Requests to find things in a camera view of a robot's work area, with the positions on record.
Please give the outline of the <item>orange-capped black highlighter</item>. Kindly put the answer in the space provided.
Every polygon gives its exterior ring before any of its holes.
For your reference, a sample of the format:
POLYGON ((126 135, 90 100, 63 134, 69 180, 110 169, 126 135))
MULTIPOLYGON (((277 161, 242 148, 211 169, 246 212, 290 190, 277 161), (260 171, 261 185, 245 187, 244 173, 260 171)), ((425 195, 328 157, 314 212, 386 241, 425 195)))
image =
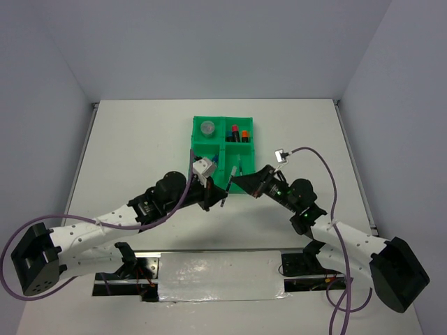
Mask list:
POLYGON ((241 132, 241 142, 243 143, 249 143, 249 132, 246 130, 243 130, 241 132))

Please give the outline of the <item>blue pen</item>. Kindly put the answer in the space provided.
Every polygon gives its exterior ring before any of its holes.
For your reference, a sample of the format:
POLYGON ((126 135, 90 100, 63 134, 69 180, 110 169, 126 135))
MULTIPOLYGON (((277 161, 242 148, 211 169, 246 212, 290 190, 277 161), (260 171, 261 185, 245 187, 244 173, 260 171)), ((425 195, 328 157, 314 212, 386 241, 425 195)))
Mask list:
POLYGON ((242 168, 242 157, 240 154, 237 155, 237 159, 238 159, 238 169, 239 169, 239 175, 243 176, 243 168, 242 168))

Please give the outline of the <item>green four-compartment tray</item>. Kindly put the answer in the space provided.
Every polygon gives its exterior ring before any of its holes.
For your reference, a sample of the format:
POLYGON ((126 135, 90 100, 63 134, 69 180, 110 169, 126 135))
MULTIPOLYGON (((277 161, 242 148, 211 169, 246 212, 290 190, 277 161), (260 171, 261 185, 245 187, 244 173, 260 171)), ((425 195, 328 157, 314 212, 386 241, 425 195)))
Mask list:
POLYGON ((195 155, 207 157, 212 160, 215 154, 219 154, 219 167, 214 172, 212 178, 214 183, 225 189, 230 179, 230 172, 233 166, 237 166, 236 176, 239 176, 237 155, 242 157, 242 168, 244 175, 256 171, 255 146, 254 146, 254 123, 251 117, 209 117, 195 116, 193 118, 191 147, 195 155), (202 122, 210 120, 214 122, 216 131, 213 137, 206 138, 200 132, 202 122), (238 125, 240 132, 240 142, 227 142, 226 132, 231 131, 232 125, 238 125), (241 142, 241 132, 249 132, 249 143, 241 142))

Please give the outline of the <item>clear round container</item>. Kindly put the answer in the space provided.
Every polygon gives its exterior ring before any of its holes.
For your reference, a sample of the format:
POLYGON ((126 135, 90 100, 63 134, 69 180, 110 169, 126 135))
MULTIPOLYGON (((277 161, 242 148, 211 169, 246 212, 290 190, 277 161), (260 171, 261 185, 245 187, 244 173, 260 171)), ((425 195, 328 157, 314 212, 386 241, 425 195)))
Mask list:
POLYGON ((200 132, 206 138, 211 138, 214 136, 216 131, 216 126, 214 122, 207 120, 201 123, 200 132))

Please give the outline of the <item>clear pen cap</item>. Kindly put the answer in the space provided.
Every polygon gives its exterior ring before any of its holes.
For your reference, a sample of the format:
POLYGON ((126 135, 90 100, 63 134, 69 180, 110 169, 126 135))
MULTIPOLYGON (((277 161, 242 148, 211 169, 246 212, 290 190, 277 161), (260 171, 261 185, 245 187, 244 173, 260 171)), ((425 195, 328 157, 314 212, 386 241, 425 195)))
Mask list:
POLYGON ((233 166, 232 170, 230 172, 230 178, 231 179, 236 175, 236 172, 237 172, 237 166, 233 166))

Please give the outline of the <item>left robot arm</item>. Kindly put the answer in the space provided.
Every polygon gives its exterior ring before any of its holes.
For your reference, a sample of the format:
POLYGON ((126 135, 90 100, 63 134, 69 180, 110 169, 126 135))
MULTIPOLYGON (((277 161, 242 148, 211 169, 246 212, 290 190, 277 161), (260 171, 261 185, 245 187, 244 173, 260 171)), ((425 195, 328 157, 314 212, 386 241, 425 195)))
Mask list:
POLYGON ((22 289, 19 299, 42 299, 60 280, 70 283, 94 272, 129 278, 138 261, 122 238, 155 228, 183 207, 196 204, 209 211, 227 196, 211 177, 169 172, 143 194, 98 218, 72 216, 74 224, 55 228, 36 218, 25 224, 25 233, 10 254, 22 289))

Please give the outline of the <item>silver tape panel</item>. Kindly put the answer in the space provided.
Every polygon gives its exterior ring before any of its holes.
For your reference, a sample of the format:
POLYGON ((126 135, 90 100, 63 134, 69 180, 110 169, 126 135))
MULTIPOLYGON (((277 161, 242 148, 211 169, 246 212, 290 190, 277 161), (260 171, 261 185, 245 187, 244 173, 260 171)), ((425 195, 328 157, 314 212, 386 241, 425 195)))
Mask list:
POLYGON ((282 299, 279 251, 164 253, 161 302, 228 302, 282 299))

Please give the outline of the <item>purple pen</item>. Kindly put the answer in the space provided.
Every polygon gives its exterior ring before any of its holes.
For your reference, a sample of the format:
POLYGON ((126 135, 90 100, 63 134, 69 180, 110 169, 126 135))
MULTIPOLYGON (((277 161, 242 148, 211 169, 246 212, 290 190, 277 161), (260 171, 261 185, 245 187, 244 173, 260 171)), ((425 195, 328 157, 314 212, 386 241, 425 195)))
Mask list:
POLYGON ((225 205, 225 202, 226 202, 226 199, 227 199, 227 197, 228 197, 228 194, 229 194, 229 190, 230 190, 231 184, 232 184, 232 181, 231 181, 231 180, 228 181, 227 186, 226 186, 226 189, 225 189, 226 195, 225 195, 225 197, 221 200, 220 207, 224 207, 224 205, 225 205))

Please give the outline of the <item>blue-capped black highlighter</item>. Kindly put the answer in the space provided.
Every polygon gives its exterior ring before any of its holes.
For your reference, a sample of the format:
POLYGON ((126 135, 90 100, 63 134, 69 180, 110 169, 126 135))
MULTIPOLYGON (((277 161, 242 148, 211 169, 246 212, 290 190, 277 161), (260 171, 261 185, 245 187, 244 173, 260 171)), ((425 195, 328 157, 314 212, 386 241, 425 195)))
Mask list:
POLYGON ((226 132, 226 141, 227 142, 233 142, 233 134, 231 131, 226 132))

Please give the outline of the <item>table edge rail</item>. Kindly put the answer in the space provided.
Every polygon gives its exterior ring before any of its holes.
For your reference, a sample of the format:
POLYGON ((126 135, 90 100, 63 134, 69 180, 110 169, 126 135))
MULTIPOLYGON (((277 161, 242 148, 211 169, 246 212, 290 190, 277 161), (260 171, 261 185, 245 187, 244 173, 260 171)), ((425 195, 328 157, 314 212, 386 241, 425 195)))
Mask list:
POLYGON ((350 161, 351 161, 351 165, 353 167, 354 175, 356 177, 356 182, 357 182, 357 185, 358 185, 358 188, 359 188, 359 191, 360 191, 360 196, 362 198, 362 203, 363 203, 363 206, 364 206, 366 214, 367 214, 367 218, 368 218, 368 221, 369 221, 370 229, 376 235, 379 235, 378 229, 377 229, 377 225, 374 222, 374 218, 373 218, 372 211, 371 211, 371 208, 370 208, 370 205, 369 205, 369 201, 367 199, 367 195, 366 195, 366 192, 365 192, 365 189, 364 189, 361 177, 360 177, 358 166, 357 166, 355 157, 353 155, 353 150, 352 150, 352 147, 351 147, 351 143, 349 141, 348 133, 346 132, 346 127, 345 127, 343 119, 342 119, 342 114, 341 114, 341 111, 340 111, 340 108, 339 108, 339 100, 335 100, 334 99, 332 102, 333 102, 333 105, 335 107, 335 111, 337 113, 337 118, 338 118, 341 130, 342 130, 342 134, 344 136, 344 141, 346 143, 346 148, 347 148, 348 153, 349 153, 349 158, 350 158, 350 161))
POLYGON ((83 142, 83 146, 82 146, 82 150, 81 150, 81 154, 80 154, 79 166, 82 165, 82 161, 84 159, 85 152, 87 150, 88 141, 89 141, 89 138, 90 138, 90 135, 91 135, 91 131, 92 131, 93 125, 94 125, 94 121, 95 121, 95 118, 96 118, 96 114, 97 114, 97 111, 98 111, 99 104, 100 104, 100 102, 92 103, 92 114, 91 114, 91 118, 90 118, 89 125, 88 125, 88 128, 87 128, 87 134, 85 135, 85 140, 83 142))

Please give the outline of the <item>clear spray bottle blue cap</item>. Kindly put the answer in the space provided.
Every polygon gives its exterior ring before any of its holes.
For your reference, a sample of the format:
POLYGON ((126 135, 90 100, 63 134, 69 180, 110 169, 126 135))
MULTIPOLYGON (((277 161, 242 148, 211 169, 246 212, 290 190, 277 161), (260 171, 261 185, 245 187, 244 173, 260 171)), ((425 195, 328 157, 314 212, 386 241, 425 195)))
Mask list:
POLYGON ((214 164, 214 170, 217 171, 217 170, 218 170, 218 167, 219 167, 219 154, 215 154, 215 155, 212 157, 212 162, 213 162, 213 164, 214 164))

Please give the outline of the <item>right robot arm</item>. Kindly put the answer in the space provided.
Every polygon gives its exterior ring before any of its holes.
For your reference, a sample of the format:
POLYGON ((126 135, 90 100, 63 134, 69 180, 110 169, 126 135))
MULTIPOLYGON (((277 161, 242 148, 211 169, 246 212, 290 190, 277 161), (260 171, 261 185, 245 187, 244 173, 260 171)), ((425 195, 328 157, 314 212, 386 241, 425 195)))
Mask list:
POLYGON ((373 289, 391 310, 403 313, 428 286, 430 278, 410 246, 399 237, 375 237, 340 221, 331 221, 316 204, 307 179, 287 184, 280 172, 266 165, 253 174, 236 176, 233 183, 254 198, 266 195, 294 215, 295 232, 312 239, 305 248, 304 266, 311 273, 332 269, 373 289))

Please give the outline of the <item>table right edge rail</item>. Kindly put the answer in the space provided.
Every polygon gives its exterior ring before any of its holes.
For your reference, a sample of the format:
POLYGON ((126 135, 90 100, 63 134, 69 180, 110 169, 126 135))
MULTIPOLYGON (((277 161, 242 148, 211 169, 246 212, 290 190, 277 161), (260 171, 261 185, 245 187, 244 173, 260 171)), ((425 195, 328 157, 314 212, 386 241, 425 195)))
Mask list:
POLYGON ((348 133, 346 132, 346 127, 345 127, 343 119, 342 119, 342 114, 341 114, 341 111, 340 111, 340 108, 339 108, 339 100, 335 100, 334 99, 332 102, 333 102, 333 105, 335 107, 335 111, 337 113, 337 118, 338 118, 341 130, 342 130, 342 134, 344 136, 344 141, 346 143, 346 148, 347 148, 348 153, 349 153, 349 158, 350 158, 350 161, 351 161, 351 165, 353 167, 354 175, 356 177, 356 182, 357 182, 357 185, 358 185, 358 188, 359 188, 359 191, 360 191, 360 196, 362 198, 362 203, 363 203, 363 206, 364 206, 366 214, 367 214, 367 218, 368 218, 368 221, 369 221, 370 229, 376 235, 379 235, 378 229, 377 229, 377 225, 374 222, 374 218, 373 218, 372 211, 371 211, 371 208, 370 208, 370 205, 369 205, 369 201, 367 199, 367 195, 366 195, 366 192, 365 192, 365 189, 364 189, 361 177, 360 177, 358 166, 357 166, 355 157, 353 155, 353 150, 352 150, 352 147, 351 147, 351 143, 349 141, 348 133))

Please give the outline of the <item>table left edge rail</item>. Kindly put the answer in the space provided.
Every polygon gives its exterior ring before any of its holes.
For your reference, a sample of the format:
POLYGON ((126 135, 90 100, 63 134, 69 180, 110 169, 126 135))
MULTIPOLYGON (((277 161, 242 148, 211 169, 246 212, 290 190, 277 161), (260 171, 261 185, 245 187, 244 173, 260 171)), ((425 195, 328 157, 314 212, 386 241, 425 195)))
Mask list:
POLYGON ((92 114, 91 114, 91 118, 90 118, 89 125, 88 125, 88 128, 87 128, 87 134, 85 135, 85 140, 83 142, 83 146, 82 146, 82 150, 81 150, 81 154, 80 154, 79 166, 82 165, 82 161, 84 159, 85 152, 87 150, 88 141, 89 141, 89 138, 90 138, 90 135, 91 135, 91 131, 92 131, 93 125, 94 125, 94 121, 95 121, 95 118, 96 118, 96 114, 97 114, 97 111, 98 111, 99 104, 100 104, 100 102, 92 103, 92 114))

